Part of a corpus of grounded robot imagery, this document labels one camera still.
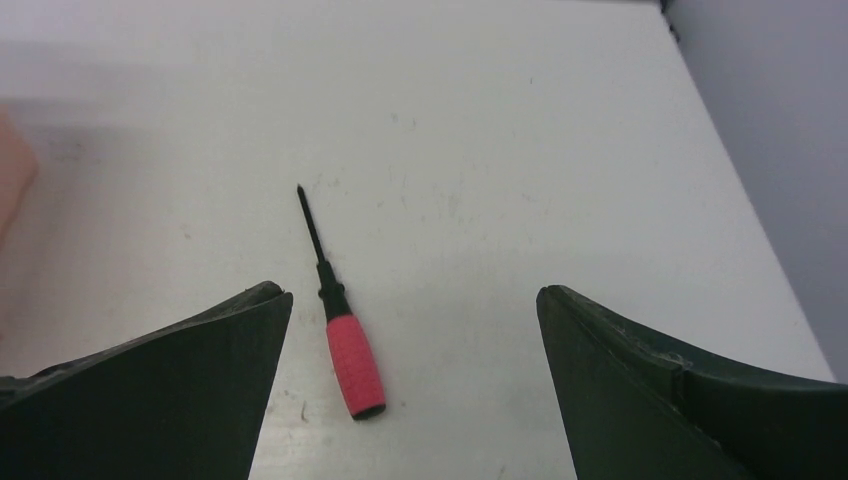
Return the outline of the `pink plastic bin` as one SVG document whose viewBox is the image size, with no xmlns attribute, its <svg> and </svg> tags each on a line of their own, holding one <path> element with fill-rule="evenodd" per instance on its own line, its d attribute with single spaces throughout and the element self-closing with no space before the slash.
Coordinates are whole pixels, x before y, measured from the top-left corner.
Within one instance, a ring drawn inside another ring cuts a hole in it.
<svg viewBox="0 0 848 480">
<path fill-rule="evenodd" d="M 1 242 L 16 220 L 24 198 L 37 176 L 36 155 L 14 125 L 8 110 L 1 108 Z"/>
</svg>

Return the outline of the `red handled black screwdriver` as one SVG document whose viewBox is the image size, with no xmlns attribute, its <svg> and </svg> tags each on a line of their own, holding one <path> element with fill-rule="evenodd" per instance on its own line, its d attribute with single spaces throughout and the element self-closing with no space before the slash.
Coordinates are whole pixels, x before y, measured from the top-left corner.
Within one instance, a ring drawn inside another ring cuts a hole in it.
<svg viewBox="0 0 848 480">
<path fill-rule="evenodd" d="M 317 258 L 318 295 L 327 319 L 326 335 L 335 375 L 352 419 L 368 420 L 387 407 L 378 365 L 362 324 L 347 301 L 345 287 L 326 258 L 302 186 L 297 187 L 297 195 Z"/>
</svg>

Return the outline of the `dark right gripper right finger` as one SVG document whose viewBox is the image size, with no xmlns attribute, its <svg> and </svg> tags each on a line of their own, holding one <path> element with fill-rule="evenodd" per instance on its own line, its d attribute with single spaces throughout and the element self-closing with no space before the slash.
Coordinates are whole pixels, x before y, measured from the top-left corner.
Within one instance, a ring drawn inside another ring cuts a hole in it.
<svg viewBox="0 0 848 480">
<path fill-rule="evenodd" d="M 560 285 L 536 298 L 581 479 L 843 479 L 847 388 L 741 363 Z"/>
</svg>

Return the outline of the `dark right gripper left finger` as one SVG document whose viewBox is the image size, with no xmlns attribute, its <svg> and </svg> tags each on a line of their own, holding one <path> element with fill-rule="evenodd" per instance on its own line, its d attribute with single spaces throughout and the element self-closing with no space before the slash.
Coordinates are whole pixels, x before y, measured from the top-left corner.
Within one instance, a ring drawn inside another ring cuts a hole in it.
<svg viewBox="0 0 848 480">
<path fill-rule="evenodd" d="M 1 379 L 5 479 L 245 479 L 293 307 L 264 281 L 188 319 Z"/>
</svg>

